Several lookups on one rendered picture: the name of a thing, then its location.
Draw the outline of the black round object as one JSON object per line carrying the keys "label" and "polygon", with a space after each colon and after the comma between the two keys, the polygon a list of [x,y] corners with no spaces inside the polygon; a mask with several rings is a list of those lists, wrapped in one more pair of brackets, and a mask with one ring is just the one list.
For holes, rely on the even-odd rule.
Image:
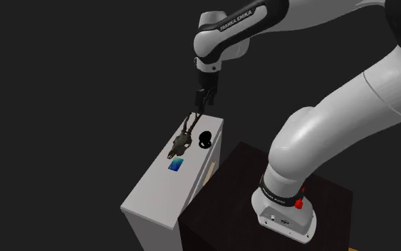
{"label": "black round object", "polygon": [[212,146],[212,134],[210,131],[203,131],[200,135],[199,135],[199,147],[202,149],[207,149],[210,148]]}

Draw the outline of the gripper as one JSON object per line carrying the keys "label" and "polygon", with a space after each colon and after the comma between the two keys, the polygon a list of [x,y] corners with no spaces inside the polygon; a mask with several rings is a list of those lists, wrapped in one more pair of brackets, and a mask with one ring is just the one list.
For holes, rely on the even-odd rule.
{"label": "gripper", "polygon": [[198,71],[197,76],[201,89],[196,90],[195,92],[195,106],[202,106],[204,102],[204,90],[209,91],[207,95],[207,104],[213,106],[217,94],[216,87],[219,81],[219,72]]}

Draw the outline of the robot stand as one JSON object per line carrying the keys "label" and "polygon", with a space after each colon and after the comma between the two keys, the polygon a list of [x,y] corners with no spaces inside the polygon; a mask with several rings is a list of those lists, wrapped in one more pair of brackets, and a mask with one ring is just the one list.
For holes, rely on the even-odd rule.
{"label": "robot stand", "polygon": [[179,216],[183,251],[348,251],[353,194],[317,175],[305,181],[316,233],[301,244],[259,224],[252,193],[267,154],[239,143]]}

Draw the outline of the white cabinet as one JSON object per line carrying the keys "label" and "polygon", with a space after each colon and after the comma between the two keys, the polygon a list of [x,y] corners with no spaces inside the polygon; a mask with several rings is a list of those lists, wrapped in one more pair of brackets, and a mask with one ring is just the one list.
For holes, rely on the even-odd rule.
{"label": "white cabinet", "polygon": [[[219,168],[224,120],[203,115],[192,131],[192,144],[177,172],[169,170],[167,155],[182,125],[173,133],[120,209],[144,251],[183,251],[178,217]],[[203,131],[212,134],[212,146],[199,147]]]}

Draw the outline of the dark horned animal skull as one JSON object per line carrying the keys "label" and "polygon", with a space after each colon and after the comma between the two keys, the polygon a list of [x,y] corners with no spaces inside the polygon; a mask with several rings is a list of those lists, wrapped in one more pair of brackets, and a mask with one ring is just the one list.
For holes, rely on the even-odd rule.
{"label": "dark horned animal skull", "polygon": [[172,148],[167,155],[167,159],[173,159],[175,156],[184,155],[185,151],[192,144],[192,131],[198,123],[201,116],[204,114],[204,106],[200,106],[199,110],[194,113],[194,120],[190,127],[187,126],[187,122],[192,112],[189,112],[184,119],[182,129],[179,135],[172,141]]}

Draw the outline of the blue card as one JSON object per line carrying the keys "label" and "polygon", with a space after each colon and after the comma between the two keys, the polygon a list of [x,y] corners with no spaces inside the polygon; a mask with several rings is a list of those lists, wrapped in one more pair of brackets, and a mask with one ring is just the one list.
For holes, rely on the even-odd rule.
{"label": "blue card", "polygon": [[177,172],[181,167],[181,165],[183,164],[183,162],[184,160],[182,158],[173,158],[168,169]]}

